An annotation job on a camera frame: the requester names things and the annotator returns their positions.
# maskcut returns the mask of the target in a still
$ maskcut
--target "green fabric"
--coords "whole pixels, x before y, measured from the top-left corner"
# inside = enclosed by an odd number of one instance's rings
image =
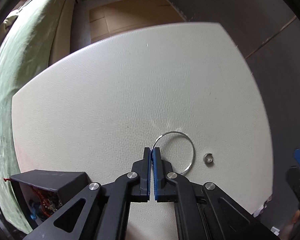
[[[3,178],[20,173],[12,136],[12,96],[48,67],[49,55],[65,0],[31,0],[0,46],[0,207],[12,225],[29,233],[11,184]]]

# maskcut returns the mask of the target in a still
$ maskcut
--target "white object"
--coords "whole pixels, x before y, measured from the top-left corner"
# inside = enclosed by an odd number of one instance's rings
[[[196,148],[190,181],[214,182],[250,213],[272,193],[262,99],[219,24],[154,26],[85,47],[15,94],[12,127],[21,172],[86,171],[109,183],[159,135],[179,130]],[[178,172],[191,145],[168,136],[157,146]],[[212,167],[203,162],[206,153]],[[127,239],[177,238],[172,203],[155,203],[152,189],[149,203],[131,204]]]

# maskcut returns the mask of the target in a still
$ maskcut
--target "round metal joint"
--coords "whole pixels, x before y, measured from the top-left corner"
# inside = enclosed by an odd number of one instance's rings
[[[96,189],[98,189],[98,188],[99,188],[99,184],[96,183],[96,182],[92,182],[92,183],[90,183],[90,185],[89,185],[89,189],[90,189],[90,190],[96,190]]]
[[[128,176],[129,179],[134,179],[138,176],[138,174],[136,172],[132,171],[132,172],[129,172],[127,174],[127,176]]]
[[[169,179],[175,179],[175,178],[177,177],[177,174],[176,174],[175,172],[169,172],[169,173],[167,174],[167,177],[168,177]]]
[[[212,183],[212,182],[207,182],[205,186],[206,186],[206,189],[208,189],[208,190],[213,190],[216,188],[216,185],[214,185],[214,183]]]
[[[203,157],[203,161],[205,164],[207,163],[213,163],[213,156],[212,153],[207,153],[204,157]]]

